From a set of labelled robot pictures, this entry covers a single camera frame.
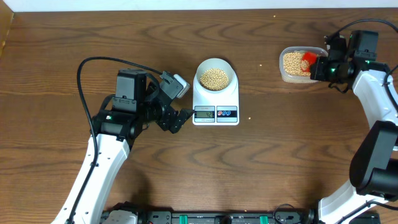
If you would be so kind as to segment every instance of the bowl of soybeans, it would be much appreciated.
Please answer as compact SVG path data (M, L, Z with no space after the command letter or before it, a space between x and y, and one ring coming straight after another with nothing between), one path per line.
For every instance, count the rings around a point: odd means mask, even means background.
M318 56L328 56L328 52L319 47L288 47L279 56L279 70L282 79L289 83L315 83L310 79L310 72L303 72L302 67L308 65L302 58L306 52L312 52Z
M210 58L202 62L196 74L200 86L212 92L224 91L233 78L234 71L231 65L219 58Z

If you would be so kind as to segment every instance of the plastic container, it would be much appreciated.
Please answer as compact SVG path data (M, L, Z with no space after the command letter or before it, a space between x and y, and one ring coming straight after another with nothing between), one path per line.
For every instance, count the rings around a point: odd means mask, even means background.
M315 83L315 82L317 82L316 80L311 80L309 76L302 77L302 76L298 76L298 75L291 75L285 71L284 55L286 53L293 53L293 52L301 52L301 53L312 52L319 56L328 56L328 52L319 47L288 47L285 50L283 50L279 56L279 70L280 70L280 74L282 74L283 81L289 82L289 83Z

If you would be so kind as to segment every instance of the white wall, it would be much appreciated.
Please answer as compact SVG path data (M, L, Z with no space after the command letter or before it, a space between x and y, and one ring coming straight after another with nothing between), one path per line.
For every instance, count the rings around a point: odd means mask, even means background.
M14 12L398 7L398 0L4 0Z

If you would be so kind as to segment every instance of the scale display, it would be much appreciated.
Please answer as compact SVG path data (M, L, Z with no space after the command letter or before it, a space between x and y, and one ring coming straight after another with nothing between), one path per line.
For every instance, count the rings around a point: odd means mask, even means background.
M237 123L237 106L196 106L194 118L197 123Z
M196 111L196 118L214 118L214 111Z

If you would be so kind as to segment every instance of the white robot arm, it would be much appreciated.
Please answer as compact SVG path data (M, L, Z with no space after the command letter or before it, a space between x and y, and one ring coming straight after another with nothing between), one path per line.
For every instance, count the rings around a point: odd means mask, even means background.
M76 215L74 216L74 222L76 224L100 223L100 217L106 199L109 196L113 180L130 153L127 141L117 141L116 136L99 134L97 135L97 143L99 149L97 160L98 167L93 170L86 185L86 190L83 192L80 202L77 205ZM85 160L83 161L76 181L73 184L67 201L52 223L64 224L65 220L69 218L73 204L87 176L90 164L93 161L93 156L93 137L90 137Z
M397 112L389 100L384 87L385 76L385 72L376 70L362 71L355 79L353 85L354 94L362 103L370 128L373 127L376 121L390 121L398 124ZM391 76L388 78L388 82L392 83ZM388 88L395 101L398 101L398 95L393 84L390 84ZM318 204L319 220L327 224L349 223L353 218L375 206L375 204L371 204L356 211L367 202L386 203L388 200L371 194L357 194L356 187L351 184L350 180L347 180L332 195L320 200ZM353 211L356 211L356 213L348 217Z
M91 118L80 84L81 69L90 60L113 60L150 70L158 73L162 82L159 83L150 73L143 70L120 70L116 94L106 97L98 114ZM152 80L148 87L147 77ZM99 223L114 178L127 159L135 138L145 130L142 128L143 125L146 124L148 127L150 122L156 122L164 131L174 134L193 114L193 110L175 111L170 105L174 99L181 98L190 87L179 75L160 73L116 58L93 57L80 64L77 79L91 133L94 134L88 141L83 165L65 204L53 221L54 224ZM110 101L112 109L107 110L106 106ZM127 215L124 216L123 223L135 224L136 216L125 213ZM106 220L105 223L112 223L112 220Z

